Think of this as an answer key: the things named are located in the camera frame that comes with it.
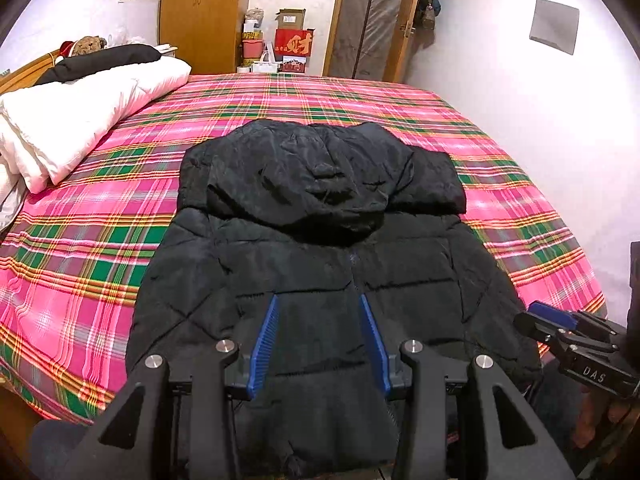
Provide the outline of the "person's right hand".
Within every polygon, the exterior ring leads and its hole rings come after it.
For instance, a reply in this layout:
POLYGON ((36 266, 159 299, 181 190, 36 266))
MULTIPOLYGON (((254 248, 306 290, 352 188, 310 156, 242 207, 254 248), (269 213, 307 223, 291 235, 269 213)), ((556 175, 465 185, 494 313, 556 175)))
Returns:
POLYGON ((572 434, 575 448, 583 450, 596 438, 601 422, 610 422, 617 426, 611 443, 602 454, 606 464, 613 463, 620 454, 624 443, 637 425, 639 419, 639 402, 617 400, 601 390, 582 387, 582 404, 572 434))

